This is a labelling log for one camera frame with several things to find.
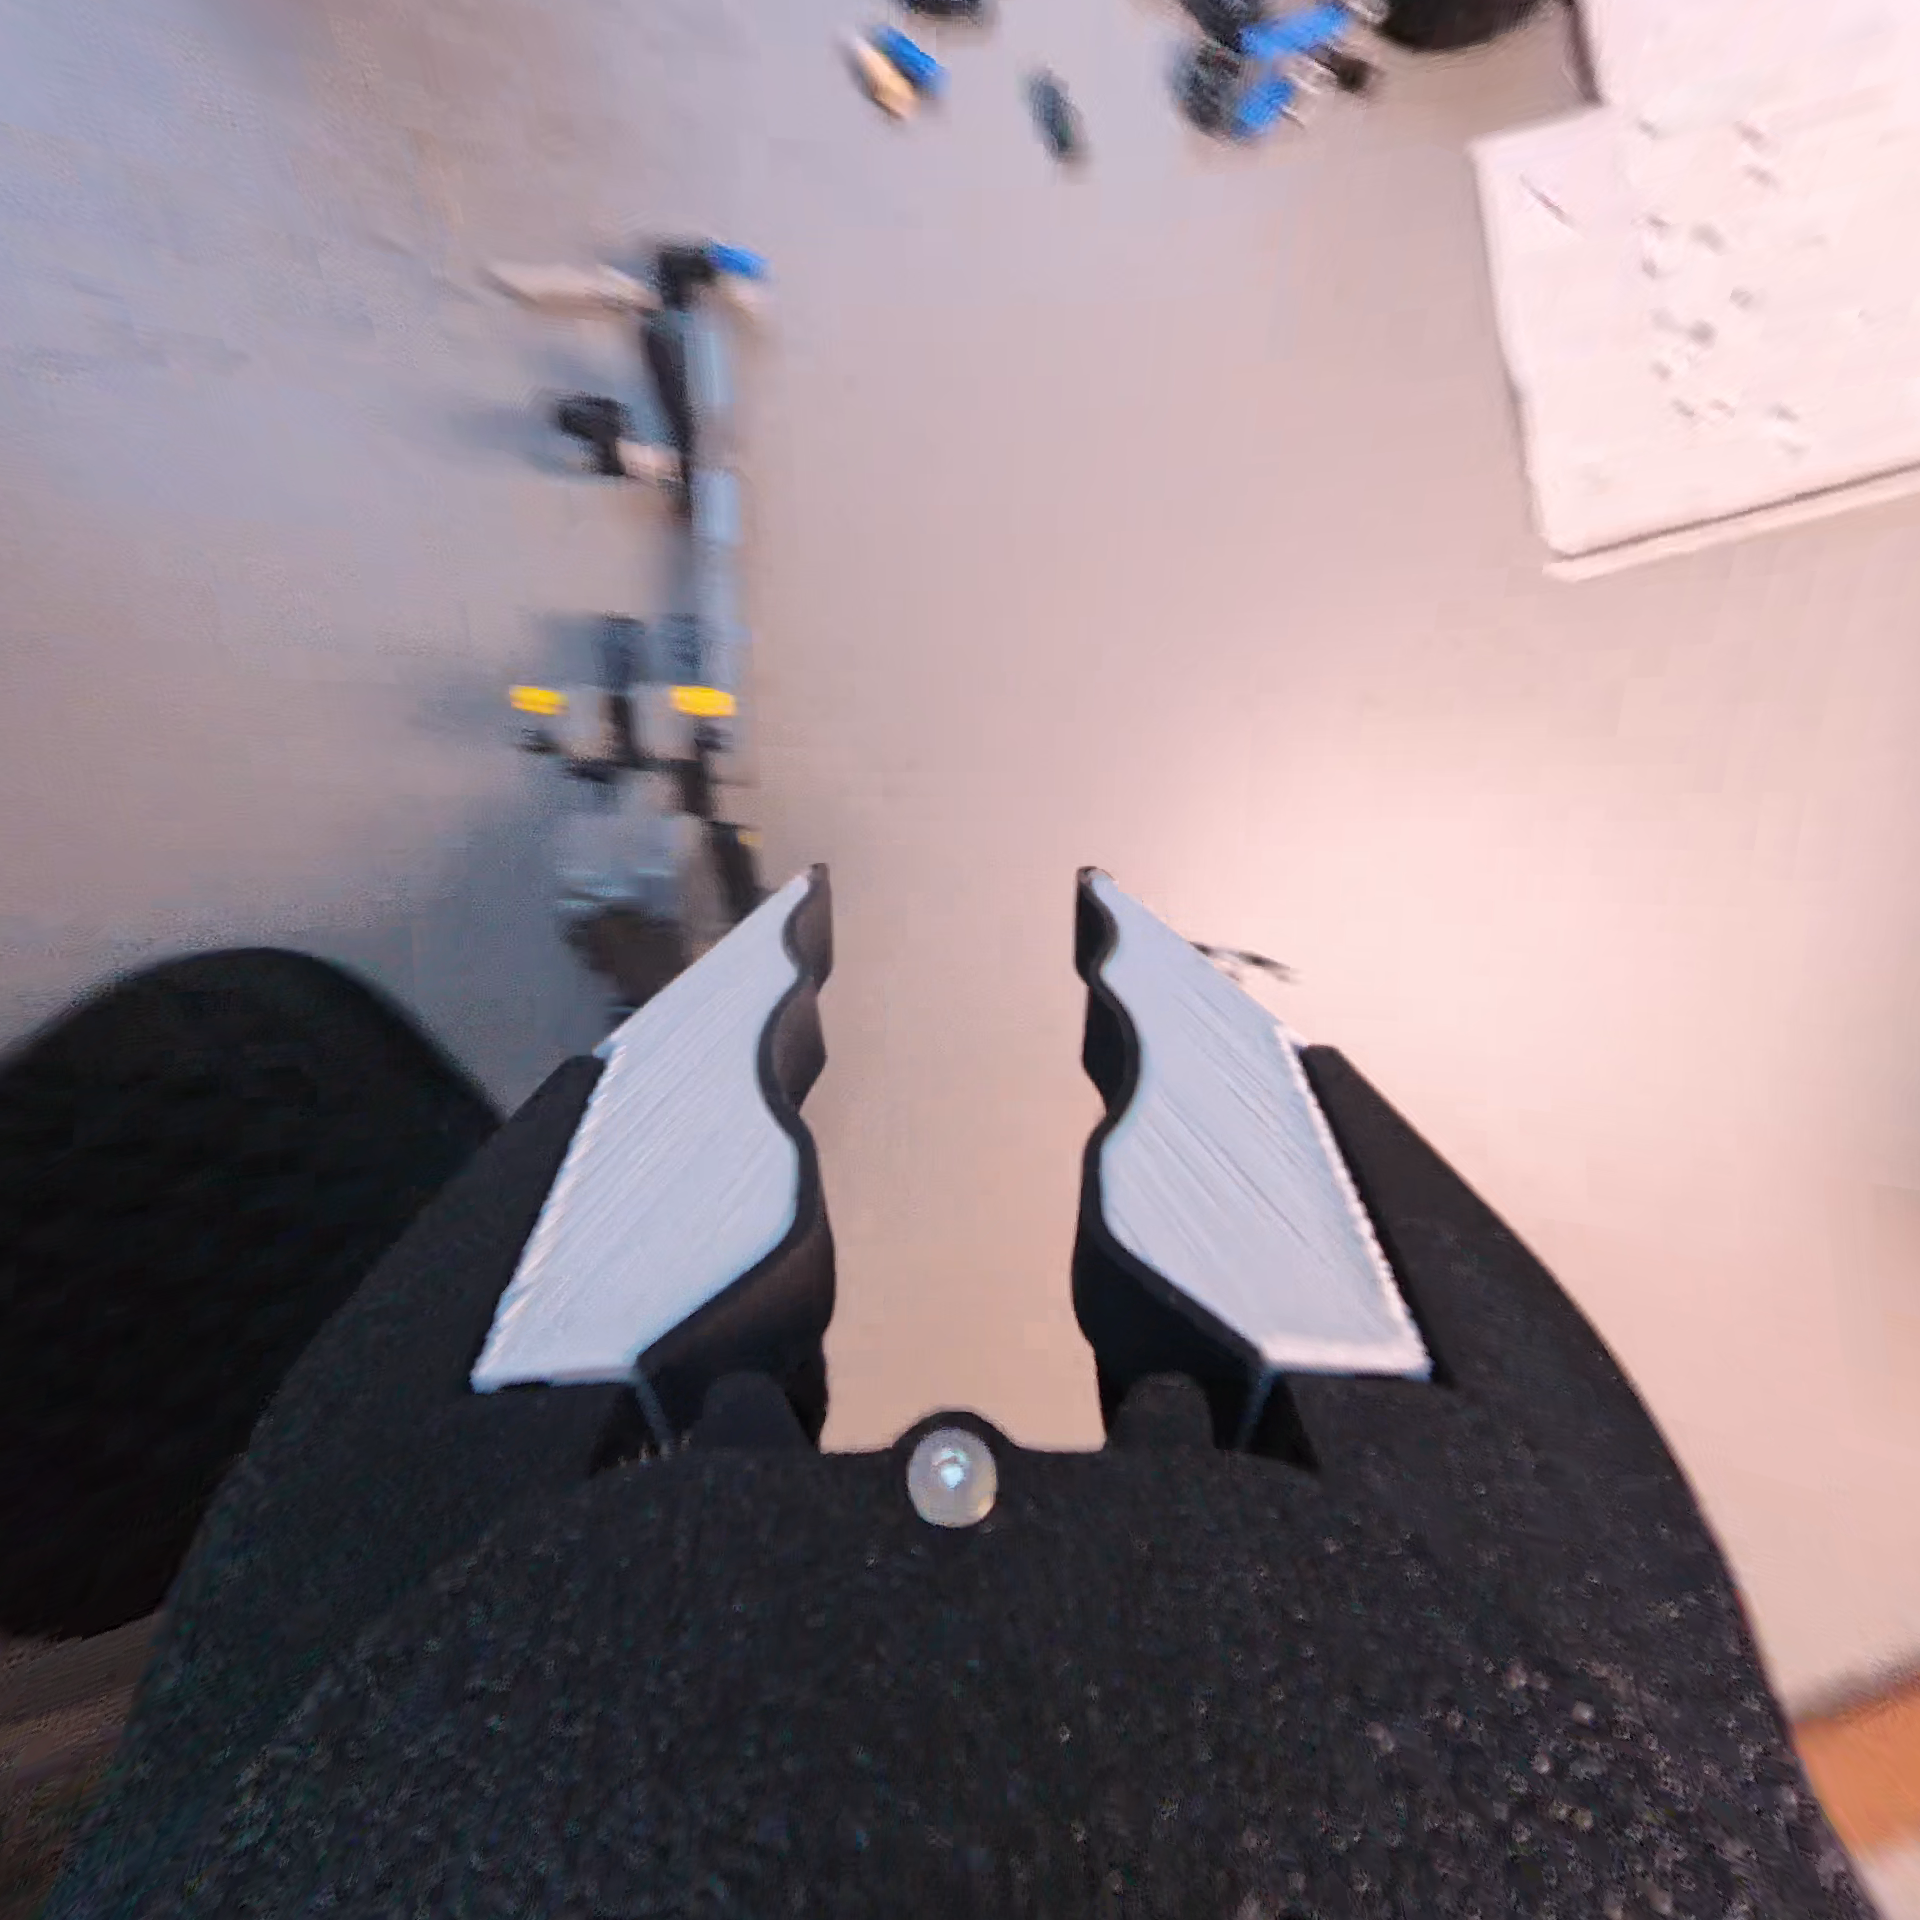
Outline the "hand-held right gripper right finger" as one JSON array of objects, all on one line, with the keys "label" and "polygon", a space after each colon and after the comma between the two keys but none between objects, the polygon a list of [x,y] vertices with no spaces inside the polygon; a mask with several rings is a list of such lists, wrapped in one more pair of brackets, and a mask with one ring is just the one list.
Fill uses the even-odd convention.
[{"label": "hand-held right gripper right finger", "polygon": [[1433,1385],[1435,1362],[1316,1094],[1306,1047],[1108,871],[1074,880],[1081,1065],[1100,1099],[1072,1313],[1103,1427],[1186,1381],[1215,1434],[1262,1434],[1299,1377]]}]

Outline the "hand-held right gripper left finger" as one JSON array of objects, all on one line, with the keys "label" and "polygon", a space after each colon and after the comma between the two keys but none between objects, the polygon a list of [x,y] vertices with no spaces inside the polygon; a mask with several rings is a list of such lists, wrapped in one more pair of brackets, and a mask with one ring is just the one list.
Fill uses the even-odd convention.
[{"label": "hand-held right gripper left finger", "polygon": [[823,1433],[835,1250],[803,1106],[830,970],[833,881],[807,869],[595,1050],[479,1393],[622,1385],[656,1434],[683,1434],[711,1385],[758,1374]]}]

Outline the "grey and black brick chassis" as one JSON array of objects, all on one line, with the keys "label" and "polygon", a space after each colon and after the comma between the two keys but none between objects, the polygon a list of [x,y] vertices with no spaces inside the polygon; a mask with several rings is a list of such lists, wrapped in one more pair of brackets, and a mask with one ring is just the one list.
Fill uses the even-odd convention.
[{"label": "grey and black brick chassis", "polygon": [[724,801],[753,637],[724,311],[747,312],[769,273],[764,256],[716,239],[662,241],[639,267],[487,267],[498,293],[538,312],[632,327],[656,433],[616,395],[564,392],[548,413],[595,475],[659,490],[680,541],[659,619],[604,615],[585,683],[507,691],[520,747],[584,787],[560,822],[556,914],[616,1018],[764,898],[754,831]]}]

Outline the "pile of small building pieces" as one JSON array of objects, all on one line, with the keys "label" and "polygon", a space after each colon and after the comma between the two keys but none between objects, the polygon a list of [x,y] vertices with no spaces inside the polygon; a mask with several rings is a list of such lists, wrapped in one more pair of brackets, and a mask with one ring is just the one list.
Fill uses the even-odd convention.
[{"label": "pile of small building pieces", "polygon": [[1375,1],[1182,1],[1198,39],[1174,65],[1170,91],[1200,134],[1248,145],[1303,122],[1322,93],[1363,97],[1379,63],[1355,35],[1376,30]]}]

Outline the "grey desk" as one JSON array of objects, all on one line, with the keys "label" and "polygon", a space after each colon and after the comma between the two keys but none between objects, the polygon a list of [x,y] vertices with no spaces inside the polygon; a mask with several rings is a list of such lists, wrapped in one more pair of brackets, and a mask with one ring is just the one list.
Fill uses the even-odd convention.
[{"label": "grey desk", "polygon": [[[484,283],[769,258],[751,816],[833,869],[833,1439],[1090,1439],[1072,877],[1335,1043],[1670,1433],[1777,1686],[1916,1670],[1916,503],[1550,578],[1470,141],[1561,16],[1251,150],[1156,5],[6,5],[6,1033],[331,958],[516,1104],[592,1038],[500,722],[651,609],[659,495]],[[1065,83],[1058,162],[1026,83]]]}]

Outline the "white sticker sheet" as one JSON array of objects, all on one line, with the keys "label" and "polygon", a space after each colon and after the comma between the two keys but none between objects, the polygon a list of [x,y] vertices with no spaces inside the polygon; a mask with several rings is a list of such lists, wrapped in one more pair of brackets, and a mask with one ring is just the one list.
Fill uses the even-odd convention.
[{"label": "white sticker sheet", "polygon": [[1916,497],[1916,99],[1472,144],[1546,569],[1592,579]]}]

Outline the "black toy tyre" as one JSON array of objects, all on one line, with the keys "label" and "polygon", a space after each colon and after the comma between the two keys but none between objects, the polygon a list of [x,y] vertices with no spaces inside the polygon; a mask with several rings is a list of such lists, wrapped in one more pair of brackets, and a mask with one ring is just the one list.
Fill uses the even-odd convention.
[{"label": "black toy tyre", "polygon": [[1544,1],[1384,1],[1376,31],[1406,51],[1455,54],[1497,40]]}]

